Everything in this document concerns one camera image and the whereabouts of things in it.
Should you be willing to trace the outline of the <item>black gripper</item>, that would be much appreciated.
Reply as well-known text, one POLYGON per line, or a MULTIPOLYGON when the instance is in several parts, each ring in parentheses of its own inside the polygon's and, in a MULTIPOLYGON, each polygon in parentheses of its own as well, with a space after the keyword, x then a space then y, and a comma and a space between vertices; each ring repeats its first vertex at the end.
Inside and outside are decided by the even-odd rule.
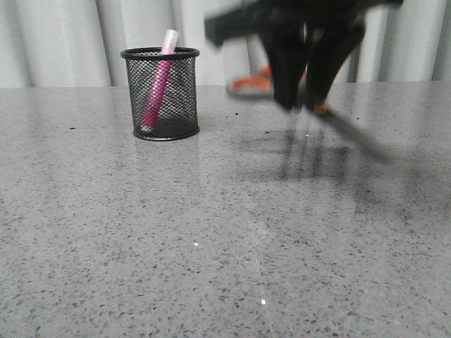
POLYGON ((227 39, 261 31, 262 44, 271 67, 273 97, 285 110, 297 100, 299 81, 307 64, 305 105, 324 109, 330 87, 351 52, 361 43, 365 33, 363 22, 344 22, 375 6, 401 6, 402 1, 308 1, 282 4, 278 1, 255 1, 205 17, 206 39, 222 46, 227 39), (329 26, 308 27, 318 35, 312 40, 311 56, 304 39, 304 24, 329 26))

